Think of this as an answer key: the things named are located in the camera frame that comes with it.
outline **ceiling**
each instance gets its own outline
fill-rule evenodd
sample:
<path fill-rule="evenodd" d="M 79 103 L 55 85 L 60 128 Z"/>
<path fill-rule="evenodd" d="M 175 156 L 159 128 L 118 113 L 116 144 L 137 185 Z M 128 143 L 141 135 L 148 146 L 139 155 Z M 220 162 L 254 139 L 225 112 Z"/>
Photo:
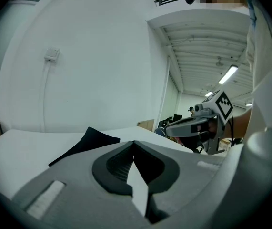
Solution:
<path fill-rule="evenodd" d="M 186 17 L 185 22 L 159 30 L 179 67 L 184 93 L 205 96 L 209 91 L 223 88 L 234 105 L 246 108 L 245 104 L 252 102 L 253 89 L 245 57 L 249 19 L 233 22 L 215 16 Z M 218 84 L 231 65 L 238 66 L 237 72 L 224 85 Z"/>

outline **black cloth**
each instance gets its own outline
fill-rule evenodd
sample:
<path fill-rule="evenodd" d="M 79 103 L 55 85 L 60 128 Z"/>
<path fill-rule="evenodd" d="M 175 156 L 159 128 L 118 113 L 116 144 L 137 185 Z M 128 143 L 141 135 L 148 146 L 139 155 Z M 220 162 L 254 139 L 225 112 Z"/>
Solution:
<path fill-rule="evenodd" d="M 56 160 L 51 162 L 49 166 L 54 165 L 56 162 L 59 162 L 61 159 L 69 155 L 85 152 L 88 150 L 93 150 L 98 147 L 103 147 L 106 145 L 115 144 L 119 142 L 120 142 L 120 138 L 106 135 L 91 127 L 88 127 L 82 139 L 74 147 L 72 147 L 65 154 L 63 154 L 61 157 L 58 157 Z"/>

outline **wall outlet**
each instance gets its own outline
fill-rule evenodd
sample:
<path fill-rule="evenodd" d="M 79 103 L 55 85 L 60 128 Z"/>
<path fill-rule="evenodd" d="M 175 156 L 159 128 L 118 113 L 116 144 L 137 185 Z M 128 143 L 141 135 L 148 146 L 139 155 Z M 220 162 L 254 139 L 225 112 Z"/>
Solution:
<path fill-rule="evenodd" d="M 58 48 L 48 48 L 44 59 L 47 61 L 56 62 L 60 54 L 60 50 Z"/>

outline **ceiling light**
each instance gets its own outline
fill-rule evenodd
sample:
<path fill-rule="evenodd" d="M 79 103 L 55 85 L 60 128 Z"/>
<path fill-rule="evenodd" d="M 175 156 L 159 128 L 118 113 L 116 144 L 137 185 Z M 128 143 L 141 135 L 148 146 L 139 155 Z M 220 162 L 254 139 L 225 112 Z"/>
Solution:
<path fill-rule="evenodd" d="M 219 84 L 224 84 L 233 74 L 237 71 L 237 66 L 231 65 L 227 73 L 221 78 L 221 80 L 218 82 Z"/>
<path fill-rule="evenodd" d="M 213 92 L 208 92 L 208 93 L 206 94 L 206 97 L 209 97 L 211 94 L 213 94 Z"/>

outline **computer monitor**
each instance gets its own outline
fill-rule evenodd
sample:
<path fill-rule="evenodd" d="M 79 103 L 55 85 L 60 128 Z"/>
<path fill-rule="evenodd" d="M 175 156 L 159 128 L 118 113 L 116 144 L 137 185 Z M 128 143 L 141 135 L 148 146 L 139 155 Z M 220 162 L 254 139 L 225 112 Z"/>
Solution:
<path fill-rule="evenodd" d="M 158 128 L 159 127 L 164 127 L 163 124 L 165 123 L 166 120 L 161 120 L 159 121 Z"/>
<path fill-rule="evenodd" d="M 182 119 L 182 115 L 180 115 L 180 114 L 174 114 L 173 122 L 181 120 L 181 119 Z"/>

